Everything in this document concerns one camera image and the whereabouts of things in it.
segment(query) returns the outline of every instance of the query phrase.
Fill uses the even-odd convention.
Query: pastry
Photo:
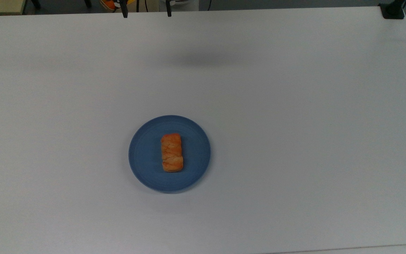
[[[178,133],[166,134],[161,138],[162,168],[166,172],[183,169],[181,136]]]

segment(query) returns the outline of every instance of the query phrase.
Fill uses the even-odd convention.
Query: table
[[[294,252],[295,254],[406,254],[406,246],[387,246],[358,249],[321,250],[311,252]]]
[[[0,0],[0,15],[21,15],[26,0]]]
[[[166,114],[197,122],[212,149],[179,194],[143,186],[127,156]],[[406,19],[378,7],[0,17],[0,254],[396,244]]]

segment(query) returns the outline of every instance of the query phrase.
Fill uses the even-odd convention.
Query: white surface
[[[387,246],[359,249],[336,249],[311,252],[293,252],[294,254],[406,254],[406,246]]]
[[[129,168],[134,132],[165,114],[211,142],[184,193]],[[406,19],[377,7],[0,17],[0,254],[388,244],[406,244]]]

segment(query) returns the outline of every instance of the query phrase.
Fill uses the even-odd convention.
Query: chair leg
[[[87,8],[92,7],[92,2],[90,0],[84,0],[86,2]]]
[[[32,3],[34,4],[34,7],[38,10],[38,9],[40,9],[40,3],[39,3],[39,1],[38,0],[31,0],[32,1]]]

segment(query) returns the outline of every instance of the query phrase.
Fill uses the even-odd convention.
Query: black mount
[[[113,0],[115,4],[120,5],[121,12],[123,13],[123,17],[127,18],[128,17],[128,7],[126,7],[126,0]]]
[[[385,19],[403,19],[405,17],[402,5],[405,0],[394,0],[390,4],[379,4]]]
[[[170,8],[170,0],[166,0],[167,16],[172,16],[172,9]]]

